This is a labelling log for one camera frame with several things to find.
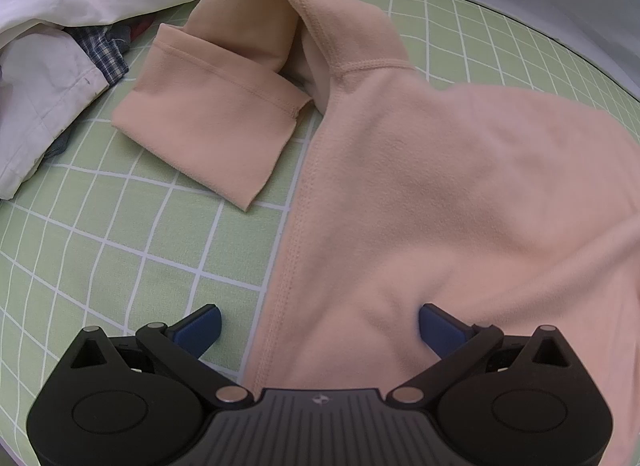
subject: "ridged surface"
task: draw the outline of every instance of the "ridged surface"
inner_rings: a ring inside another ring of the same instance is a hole
[[[176,466],[446,466],[428,419],[394,410],[375,390],[268,390],[254,407],[214,418]]]

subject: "fleece fabric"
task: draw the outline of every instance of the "fleece fabric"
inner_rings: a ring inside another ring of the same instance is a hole
[[[290,80],[304,89],[299,90]],[[201,0],[162,26],[113,124],[245,210],[310,99],[323,112],[243,383],[383,393],[432,364],[418,308],[560,328],[623,466],[640,430],[640,147],[519,88],[434,90],[356,0]]]

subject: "blue plaid fabric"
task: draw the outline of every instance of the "blue plaid fabric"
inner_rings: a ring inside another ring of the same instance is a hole
[[[129,42],[117,29],[117,24],[65,29],[102,72],[109,86],[116,84],[129,72],[127,62],[122,57],[122,53],[129,49]]]

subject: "cutting mat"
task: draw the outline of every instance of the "cutting mat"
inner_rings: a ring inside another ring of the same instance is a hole
[[[385,10],[435,88],[471,81],[551,92],[607,110],[640,142],[640,104],[580,56],[464,0],[362,0]],[[195,2],[157,22],[183,25]],[[248,213],[110,125],[156,23],[127,54],[127,78],[81,117],[67,151],[0,205],[0,433],[29,466],[28,409],[84,325],[129,335],[213,302],[222,337],[204,361],[242,380],[292,192],[318,113],[300,124]]]

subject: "sleeve cuff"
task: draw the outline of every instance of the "sleeve cuff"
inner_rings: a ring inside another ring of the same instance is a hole
[[[263,65],[163,24],[112,123],[246,211],[309,101]]]

